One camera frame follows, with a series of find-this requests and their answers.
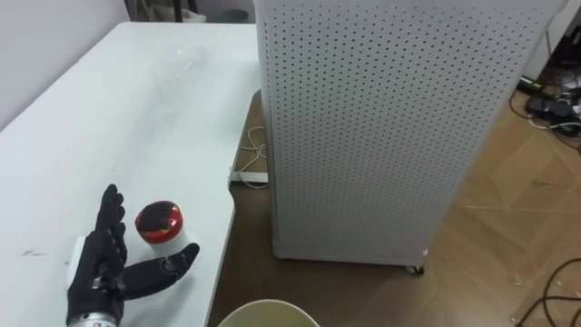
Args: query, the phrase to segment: black cable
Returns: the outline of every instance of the black cable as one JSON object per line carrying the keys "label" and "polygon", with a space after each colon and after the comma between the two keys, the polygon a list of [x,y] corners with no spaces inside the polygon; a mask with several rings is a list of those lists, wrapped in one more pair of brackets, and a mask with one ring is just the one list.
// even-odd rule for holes
{"label": "black cable", "polygon": [[[549,276],[549,278],[547,280],[547,284],[545,285],[545,289],[543,290],[543,297],[536,300],[535,303],[533,303],[533,305],[531,305],[528,308],[527,312],[518,321],[518,323],[515,325],[515,327],[524,327],[524,323],[527,321],[528,317],[531,315],[531,313],[536,309],[536,307],[540,303],[543,304],[543,311],[545,312],[545,316],[546,316],[549,324],[551,325],[551,327],[556,327],[555,320],[553,319],[553,316],[551,315],[551,313],[548,310],[547,301],[558,300],[558,301],[568,301],[568,302],[581,302],[581,298],[578,298],[578,297],[559,296],[559,295],[550,295],[549,296],[548,295],[548,291],[551,288],[551,284],[553,283],[553,280],[555,279],[555,277],[559,274],[559,272],[561,272],[565,267],[567,267],[571,263],[581,263],[581,258],[575,258],[575,259],[571,259],[569,261],[566,261],[566,262],[562,263],[560,266],[558,266],[553,271],[553,273],[551,273],[551,275]],[[579,312],[577,312],[575,314],[575,316],[571,320],[571,326],[575,326],[575,323],[576,323],[577,319],[579,318],[580,314],[581,313],[579,313]]]}
{"label": "black cable", "polygon": [[[515,94],[517,93],[517,90],[513,91],[512,95],[510,95],[510,98],[508,99],[508,107],[510,107],[510,110],[517,116],[519,116],[520,118],[523,119],[532,119],[532,117],[521,114],[520,112],[517,111],[517,109],[515,109],[515,106],[512,105],[512,99],[515,97]],[[537,122],[537,124],[541,124],[545,127],[547,127],[547,124],[543,123],[543,122]],[[571,149],[576,150],[579,155],[581,155],[581,144],[578,146],[575,146],[573,144],[570,144],[569,142],[565,141],[562,137],[561,134],[555,129],[552,128],[551,132],[553,132],[553,135],[555,136],[555,138],[562,144],[566,145],[567,147],[570,147]]]}
{"label": "black cable", "polygon": [[561,134],[560,134],[559,132],[557,132],[555,129],[553,129],[553,135],[554,135],[554,136],[557,138],[557,140],[558,140],[560,143],[562,143],[562,144],[564,144],[564,145],[566,145],[566,146],[570,147],[571,149],[575,149],[575,150],[577,150],[578,152],[580,152],[580,153],[581,153],[581,148],[580,148],[581,144],[580,144],[580,145],[578,145],[578,146],[574,146],[574,145],[570,144],[569,142],[567,142],[567,141],[563,140],[563,139],[561,138]]}
{"label": "black cable", "polygon": [[508,99],[508,106],[510,107],[510,110],[512,110],[512,112],[515,113],[515,115],[519,116],[520,118],[528,119],[528,116],[525,116],[525,115],[521,114],[520,112],[518,112],[517,109],[515,109],[515,107],[512,105],[512,98],[515,97],[516,93],[517,93],[517,90],[513,91],[512,95],[510,95],[510,98]]}
{"label": "black cable", "polygon": [[577,312],[575,312],[575,315],[573,316],[573,319],[571,319],[570,327],[576,327],[577,326],[577,320],[579,319],[579,316],[580,315],[581,315],[581,308],[577,309]]}

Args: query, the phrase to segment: white perforated panel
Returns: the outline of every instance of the white perforated panel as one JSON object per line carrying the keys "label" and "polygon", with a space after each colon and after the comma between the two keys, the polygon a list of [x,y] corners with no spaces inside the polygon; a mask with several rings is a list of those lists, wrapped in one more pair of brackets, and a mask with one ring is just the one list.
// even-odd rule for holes
{"label": "white perforated panel", "polygon": [[419,264],[562,1],[257,1],[280,257]]}

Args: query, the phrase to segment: table surface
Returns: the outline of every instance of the table surface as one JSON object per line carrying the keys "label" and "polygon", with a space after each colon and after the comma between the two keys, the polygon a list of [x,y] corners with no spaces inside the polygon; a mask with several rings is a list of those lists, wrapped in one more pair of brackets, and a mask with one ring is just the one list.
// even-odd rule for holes
{"label": "table surface", "polygon": [[156,200],[181,207],[202,248],[178,284],[127,302],[122,325],[205,325],[257,53],[254,25],[124,23],[0,133],[3,325],[64,325],[74,240],[109,183],[125,197],[128,263],[153,258],[133,220]]}

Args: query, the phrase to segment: wooden floor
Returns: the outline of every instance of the wooden floor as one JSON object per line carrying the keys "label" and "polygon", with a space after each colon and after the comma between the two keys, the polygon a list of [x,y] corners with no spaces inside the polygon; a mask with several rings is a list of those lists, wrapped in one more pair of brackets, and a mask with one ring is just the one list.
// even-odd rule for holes
{"label": "wooden floor", "polygon": [[[515,107],[525,100],[518,94]],[[247,125],[261,125],[259,105]],[[238,166],[252,157],[241,154]],[[264,162],[251,170],[265,172]],[[581,159],[508,108],[450,207],[421,278],[397,267],[277,260],[268,191],[236,184],[231,192],[237,212],[210,326],[264,298],[292,302],[321,326],[510,326],[561,262],[581,257]],[[581,297],[579,276],[581,264],[572,265],[551,292]],[[549,309],[569,326],[579,305],[551,302]],[[531,322],[548,326],[541,310]]]}

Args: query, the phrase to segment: robotic hand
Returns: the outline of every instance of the robotic hand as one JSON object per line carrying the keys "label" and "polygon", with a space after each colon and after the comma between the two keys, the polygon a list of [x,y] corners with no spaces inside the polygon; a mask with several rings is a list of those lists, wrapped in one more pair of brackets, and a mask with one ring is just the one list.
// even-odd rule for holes
{"label": "robotic hand", "polygon": [[124,301],[172,286],[187,273],[200,251],[198,244],[191,243],[166,258],[125,267],[127,248],[123,239],[122,204],[123,196],[117,187],[109,185],[103,194],[94,231],[84,238],[78,262],[70,262],[76,272],[67,292],[69,327],[116,327],[123,318]]}

